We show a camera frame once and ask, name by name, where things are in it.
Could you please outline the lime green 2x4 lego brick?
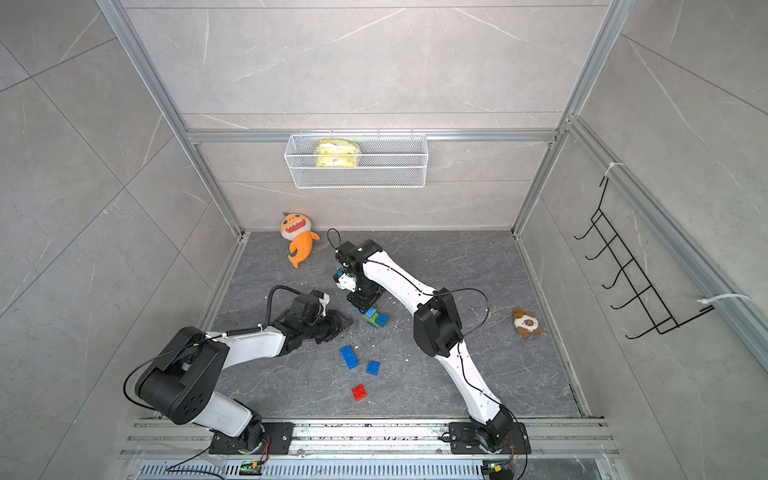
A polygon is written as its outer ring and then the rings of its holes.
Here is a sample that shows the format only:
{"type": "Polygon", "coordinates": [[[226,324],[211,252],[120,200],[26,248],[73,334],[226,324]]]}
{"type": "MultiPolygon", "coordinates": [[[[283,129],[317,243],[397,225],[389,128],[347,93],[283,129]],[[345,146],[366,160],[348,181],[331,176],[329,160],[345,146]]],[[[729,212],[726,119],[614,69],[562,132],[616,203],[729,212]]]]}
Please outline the lime green 2x4 lego brick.
{"type": "Polygon", "coordinates": [[[372,325],[374,328],[380,328],[380,325],[378,323],[378,316],[374,315],[372,317],[365,317],[365,320],[372,325]]]}

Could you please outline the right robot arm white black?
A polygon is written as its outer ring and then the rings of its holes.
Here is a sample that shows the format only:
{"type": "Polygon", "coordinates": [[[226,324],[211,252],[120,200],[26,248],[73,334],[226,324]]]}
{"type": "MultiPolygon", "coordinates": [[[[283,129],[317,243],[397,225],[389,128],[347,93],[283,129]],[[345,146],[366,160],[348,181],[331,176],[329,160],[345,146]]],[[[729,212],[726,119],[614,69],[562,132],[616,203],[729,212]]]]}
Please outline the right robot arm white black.
{"type": "Polygon", "coordinates": [[[531,453],[524,425],[491,391],[468,351],[453,292],[436,289],[401,268],[376,242],[356,246],[346,241],[335,248],[340,267],[337,286],[348,302],[365,313],[388,293],[413,316],[413,337],[427,356],[445,369],[465,402],[470,418],[471,447],[496,454],[518,434],[516,454],[531,453]]]}

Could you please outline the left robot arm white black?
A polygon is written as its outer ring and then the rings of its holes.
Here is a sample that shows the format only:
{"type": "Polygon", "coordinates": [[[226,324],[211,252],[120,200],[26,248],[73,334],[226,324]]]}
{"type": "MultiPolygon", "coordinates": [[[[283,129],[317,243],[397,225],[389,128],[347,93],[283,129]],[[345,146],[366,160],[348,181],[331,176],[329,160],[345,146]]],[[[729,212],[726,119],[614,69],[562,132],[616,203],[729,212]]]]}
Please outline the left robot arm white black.
{"type": "Polygon", "coordinates": [[[289,308],[272,317],[268,297],[266,320],[253,328],[179,330],[160,354],[142,365],[143,371],[135,372],[137,403],[177,425],[202,426],[240,453],[264,448],[267,433],[261,415],[216,391],[221,373],[258,359],[285,356],[306,340],[329,342],[353,324],[350,317],[328,307],[328,294],[289,291],[295,295],[289,308]]]}

